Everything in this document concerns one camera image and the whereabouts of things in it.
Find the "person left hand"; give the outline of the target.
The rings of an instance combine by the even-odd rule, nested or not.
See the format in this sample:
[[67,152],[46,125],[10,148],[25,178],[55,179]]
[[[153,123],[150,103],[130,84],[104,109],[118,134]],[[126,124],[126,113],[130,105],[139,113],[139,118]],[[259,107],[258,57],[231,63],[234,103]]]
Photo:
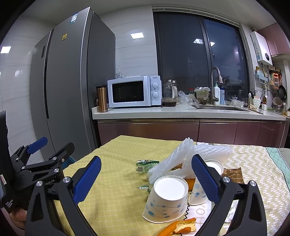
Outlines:
[[14,211],[12,211],[10,214],[10,219],[14,223],[15,226],[17,226],[20,229],[25,229],[26,224],[26,217],[27,217],[27,211],[19,208]]

